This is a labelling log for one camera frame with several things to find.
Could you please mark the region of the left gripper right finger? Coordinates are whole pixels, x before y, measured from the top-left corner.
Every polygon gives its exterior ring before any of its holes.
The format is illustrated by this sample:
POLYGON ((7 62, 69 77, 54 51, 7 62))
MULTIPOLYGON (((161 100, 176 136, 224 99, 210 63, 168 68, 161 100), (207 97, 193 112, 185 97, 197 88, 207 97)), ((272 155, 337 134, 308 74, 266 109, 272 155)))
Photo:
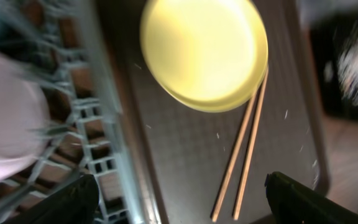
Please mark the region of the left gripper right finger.
POLYGON ((264 186, 277 223, 358 224, 358 214, 281 172, 269 174, 264 186))

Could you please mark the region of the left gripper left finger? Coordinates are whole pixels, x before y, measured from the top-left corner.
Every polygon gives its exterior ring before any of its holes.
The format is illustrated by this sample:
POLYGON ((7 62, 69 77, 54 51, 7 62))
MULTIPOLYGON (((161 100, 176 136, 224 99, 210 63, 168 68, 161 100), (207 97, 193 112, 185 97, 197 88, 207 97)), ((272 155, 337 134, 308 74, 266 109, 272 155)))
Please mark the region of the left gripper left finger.
POLYGON ((96 179, 85 174, 4 224, 90 224, 98 205, 96 179))

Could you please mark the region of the wooden chopstick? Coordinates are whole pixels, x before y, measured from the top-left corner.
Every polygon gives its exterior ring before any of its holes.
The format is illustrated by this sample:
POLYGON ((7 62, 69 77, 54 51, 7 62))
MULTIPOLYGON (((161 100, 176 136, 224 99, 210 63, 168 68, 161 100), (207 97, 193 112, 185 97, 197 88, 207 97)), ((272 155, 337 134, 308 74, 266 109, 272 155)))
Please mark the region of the wooden chopstick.
POLYGON ((244 113, 244 117, 243 117, 243 120, 242 120, 242 123, 241 123, 241 126, 240 126, 240 130, 238 132, 237 139, 235 141, 235 145, 234 145, 232 154, 230 156, 226 171, 224 173, 223 180, 221 182, 221 187, 219 189, 217 200, 216 200, 216 203, 215 203, 214 208, 213 208, 213 212, 212 212, 212 215, 211 215, 212 222, 216 222, 218 220, 218 216, 219 216, 221 207, 222 207, 223 202, 224 202, 225 194, 226 194, 228 185, 230 183, 231 175, 232 175, 234 166, 236 164, 237 157, 239 155, 239 151, 240 151, 242 141, 243 141, 246 129, 247 129, 247 125, 248 125, 249 120, 250 120, 250 115, 251 115, 251 112, 252 112, 252 109, 253 109, 253 106, 254 106, 256 95, 257 95, 257 91, 253 94, 253 96, 249 100, 249 103, 247 105, 246 111, 244 113))
POLYGON ((244 161, 242 177, 241 177, 241 181, 240 181, 240 185, 239 185, 239 191, 238 191, 238 194, 236 197, 236 203, 235 203, 235 207, 234 207, 234 213, 233 213, 234 220, 239 219, 239 215, 241 212, 242 201, 243 201, 244 194, 245 194, 247 178, 249 175, 250 164, 251 164, 251 160, 252 160, 252 154, 254 151, 257 132, 258 132, 258 128, 259 128, 259 121, 260 121, 260 116, 261 116, 261 112, 262 112, 262 106, 263 106, 263 102, 264 102, 264 96, 265 96, 265 90, 266 90, 266 86, 267 86, 268 77, 269 77, 269 70, 266 71, 262 86, 260 88, 258 100, 257 100, 257 106, 255 109, 254 120, 252 123, 252 130, 250 133, 250 138, 249 138, 247 153, 246 153, 246 157, 245 157, 245 161, 244 161))

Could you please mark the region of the white bowl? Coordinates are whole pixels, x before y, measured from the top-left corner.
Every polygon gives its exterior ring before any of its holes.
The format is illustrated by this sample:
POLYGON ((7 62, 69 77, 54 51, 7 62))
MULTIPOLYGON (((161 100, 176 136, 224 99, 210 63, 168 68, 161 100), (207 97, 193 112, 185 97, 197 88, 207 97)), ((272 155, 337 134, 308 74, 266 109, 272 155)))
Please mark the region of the white bowl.
POLYGON ((0 53, 0 181, 34 163, 46 144, 37 130, 47 126, 47 102, 27 74, 0 53))

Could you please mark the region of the yellow plate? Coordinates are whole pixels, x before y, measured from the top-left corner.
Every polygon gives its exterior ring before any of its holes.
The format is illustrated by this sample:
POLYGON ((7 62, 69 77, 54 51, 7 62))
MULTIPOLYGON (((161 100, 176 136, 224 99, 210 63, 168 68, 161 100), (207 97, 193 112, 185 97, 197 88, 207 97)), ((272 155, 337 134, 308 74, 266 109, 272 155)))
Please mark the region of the yellow plate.
POLYGON ((262 16, 246 0, 147 1, 140 46, 157 83, 180 103, 207 113, 248 101, 269 60, 262 16))

